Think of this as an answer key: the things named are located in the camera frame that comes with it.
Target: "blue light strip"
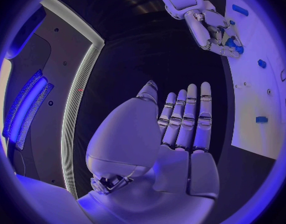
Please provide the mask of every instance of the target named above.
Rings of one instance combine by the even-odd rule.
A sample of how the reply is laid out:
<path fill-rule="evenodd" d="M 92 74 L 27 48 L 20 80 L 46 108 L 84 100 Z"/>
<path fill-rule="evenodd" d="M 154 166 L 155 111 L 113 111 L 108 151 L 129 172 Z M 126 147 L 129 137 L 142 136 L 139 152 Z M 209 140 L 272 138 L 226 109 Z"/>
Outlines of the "blue light strip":
<path fill-rule="evenodd" d="M 42 71 L 38 70 L 31 77 L 31 79 L 28 80 L 28 82 L 24 85 L 24 87 L 21 89 L 21 91 L 19 92 L 19 94 L 15 98 L 15 101 L 13 102 L 13 105 L 11 106 L 11 108 L 10 108 L 8 114 L 7 114 L 7 117 L 5 119 L 5 122 L 4 122 L 4 128 L 3 128 L 2 135 L 5 138 L 8 138 L 9 135 L 10 135 L 10 130 L 11 130 L 12 123 L 14 121 L 15 115 L 18 112 L 18 109 L 19 109 L 21 103 L 23 102 L 24 98 L 27 96 L 29 91 L 32 89 L 32 87 L 36 84 L 36 82 L 41 77 L 42 77 Z"/>
<path fill-rule="evenodd" d="M 23 149 L 23 145 L 26 140 L 27 133 L 29 131 L 29 128 L 31 126 L 31 123 L 39 110 L 40 106 L 44 102 L 47 95 L 51 92 L 51 90 L 54 88 L 54 85 L 47 84 L 45 88 L 42 90 L 42 92 L 37 96 L 36 100 L 32 103 L 30 109 L 28 110 L 28 113 L 26 114 L 22 126 L 20 128 L 20 131 L 18 133 L 17 141 L 16 141 L 16 147 L 19 149 Z"/>
<path fill-rule="evenodd" d="M 16 142 L 18 132 L 20 130 L 22 122 L 23 122 L 30 106 L 32 105 L 32 103 L 34 102 L 34 100 L 36 99 L 38 94 L 46 86 L 46 84 L 47 84 L 47 80 L 44 77 L 40 78 L 40 80 L 34 85 L 34 87 L 31 89 L 31 91 L 28 93 L 28 95 L 26 96 L 26 98 L 22 102 L 21 106 L 19 107 L 19 110 L 15 116 L 15 120 L 14 120 L 12 127 L 11 127 L 10 140 L 12 142 Z"/>

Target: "robotic hand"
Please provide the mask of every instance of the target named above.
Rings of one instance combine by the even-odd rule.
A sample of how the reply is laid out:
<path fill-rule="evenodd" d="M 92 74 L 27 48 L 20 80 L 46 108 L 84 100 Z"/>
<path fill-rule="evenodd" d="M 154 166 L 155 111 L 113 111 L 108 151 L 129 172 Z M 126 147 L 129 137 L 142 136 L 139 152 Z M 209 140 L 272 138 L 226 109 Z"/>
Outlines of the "robotic hand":
<path fill-rule="evenodd" d="M 87 148 L 94 190 L 89 196 L 121 223 L 202 222 L 219 193 L 217 168 L 208 153 L 209 83 L 201 85 L 198 119 L 196 103 L 194 84 L 177 98 L 169 93 L 158 119 L 157 86 L 149 81 L 137 97 L 114 109 Z M 100 212 L 94 221 L 103 223 L 108 215 Z"/>
<path fill-rule="evenodd" d="M 243 53 L 242 43 L 232 25 L 216 12 L 211 2 L 204 0 L 163 0 L 163 2 L 173 18 L 185 19 L 196 43 L 202 49 L 229 57 L 239 57 Z M 225 45 L 222 45 L 223 31 L 230 37 Z"/>

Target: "blue led light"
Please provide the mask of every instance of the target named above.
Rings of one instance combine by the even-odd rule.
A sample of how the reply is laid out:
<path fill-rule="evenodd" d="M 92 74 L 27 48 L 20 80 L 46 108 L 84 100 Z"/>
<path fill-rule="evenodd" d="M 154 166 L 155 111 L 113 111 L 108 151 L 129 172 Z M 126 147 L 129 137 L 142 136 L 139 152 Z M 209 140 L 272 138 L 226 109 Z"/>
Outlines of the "blue led light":
<path fill-rule="evenodd" d="M 12 142 L 16 142 L 18 132 L 20 130 L 21 124 L 25 115 L 27 114 L 30 106 L 41 92 L 41 90 L 46 86 L 47 80 L 45 78 L 40 78 L 40 80 L 34 85 L 34 87 L 30 90 L 24 101 L 22 102 L 12 125 L 10 140 Z"/>

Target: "blue object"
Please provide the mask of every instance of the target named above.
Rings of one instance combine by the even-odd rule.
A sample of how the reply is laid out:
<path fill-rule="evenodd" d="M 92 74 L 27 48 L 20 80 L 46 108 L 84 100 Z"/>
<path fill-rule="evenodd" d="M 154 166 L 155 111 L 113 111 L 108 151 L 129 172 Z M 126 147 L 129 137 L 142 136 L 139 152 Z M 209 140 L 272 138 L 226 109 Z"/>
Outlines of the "blue object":
<path fill-rule="evenodd" d="M 266 62 L 262 61 L 261 59 L 258 61 L 258 65 L 261 66 L 262 68 L 266 68 Z"/>
<path fill-rule="evenodd" d="M 42 105 L 43 101 L 47 97 L 47 95 L 51 92 L 51 90 L 54 88 L 54 85 L 52 84 L 47 84 L 45 88 L 42 90 L 42 92 L 37 96 L 37 99 L 32 103 L 30 109 L 28 110 L 28 113 L 26 114 L 20 131 L 18 133 L 17 141 L 16 141 L 16 146 L 19 149 L 23 149 L 24 142 L 26 140 L 26 136 L 28 133 L 28 130 L 31 126 L 31 123 L 39 110 L 40 106 Z"/>
<path fill-rule="evenodd" d="M 267 123 L 267 122 L 268 118 L 266 118 L 265 116 L 256 117 L 256 123 Z"/>
<path fill-rule="evenodd" d="M 9 138 L 11 125 L 13 123 L 13 120 L 16 116 L 16 113 L 23 102 L 24 98 L 27 96 L 29 91 L 32 89 L 32 87 L 36 84 L 36 82 L 42 77 L 42 71 L 38 70 L 31 78 L 28 80 L 28 82 L 24 85 L 24 87 L 21 89 L 19 94 L 16 96 L 15 101 L 13 102 L 7 117 L 5 119 L 4 128 L 2 135 L 6 138 Z"/>
<path fill-rule="evenodd" d="M 240 6 L 237 6 L 235 4 L 232 5 L 232 8 L 234 11 L 239 12 L 245 16 L 248 16 L 248 11 Z"/>
<path fill-rule="evenodd" d="M 10 140 L 12 142 L 16 142 L 19 129 L 22 125 L 22 122 L 23 122 L 30 106 L 32 105 L 32 103 L 34 102 L 34 100 L 36 99 L 38 94 L 46 86 L 46 84 L 47 84 L 47 80 L 44 77 L 40 78 L 40 80 L 34 85 L 34 87 L 30 90 L 30 92 L 28 93 L 26 98 L 23 100 L 23 102 L 22 102 L 21 106 L 19 107 L 19 110 L 15 116 L 14 122 L 11 126 L 11 132 L 10 132 L 9 137 L 10 137 Z"/>
<path fill-rule="evenodd" d="M 235 51 L 237 51 L 239 54 L 242 54 L 244 52 L 243 46 L 237 46 L 232 38 L 229 38 L 226 41 L 225 45 L 228 47 L 234 47 Z"/>
<path fill-rule="evenodd" d="M 41 25 L 45 16 L 46 13 L 44 7 L 40 5 L 37 11 L 26 21 L 26 23 L 18 31 L 6 53 L 6 59 L 12 59 L 21 52 L 28 40 L 31 38 L 37 28 Z"/>

